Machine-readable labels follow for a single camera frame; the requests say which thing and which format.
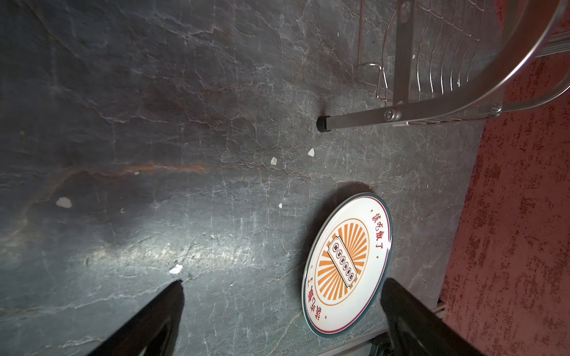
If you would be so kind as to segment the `stainless steel dish rack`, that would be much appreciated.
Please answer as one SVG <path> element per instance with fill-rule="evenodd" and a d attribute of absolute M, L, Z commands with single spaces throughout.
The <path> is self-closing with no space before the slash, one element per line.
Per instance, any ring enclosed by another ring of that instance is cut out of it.
<path fill-rule="evenodd" d="M 376 75 L 379 106 L 317 129 L 486 120 L 552 102 L 568 74 L 532 99 L 506 102 L 504 89 L 568 13 L 567 1 L 361 1 L 357 68 Z"/>

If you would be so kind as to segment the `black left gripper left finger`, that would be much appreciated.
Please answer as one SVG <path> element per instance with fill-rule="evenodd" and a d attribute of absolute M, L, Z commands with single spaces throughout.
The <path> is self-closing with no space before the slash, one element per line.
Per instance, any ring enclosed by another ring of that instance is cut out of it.
<path fill-rule="evenodd" d="M 91 355 L 173 355 L 185 303 L 181 280 L 169 284 Z"/>

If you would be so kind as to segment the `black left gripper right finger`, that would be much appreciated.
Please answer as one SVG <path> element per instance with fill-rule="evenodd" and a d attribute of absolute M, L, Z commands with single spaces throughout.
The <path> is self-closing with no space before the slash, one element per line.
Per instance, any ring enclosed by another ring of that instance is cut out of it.
<path fill-rule="evenodd" d="M 393 278 L 381 290 L 381 307 L 395 355 L 481 355 Z"/>

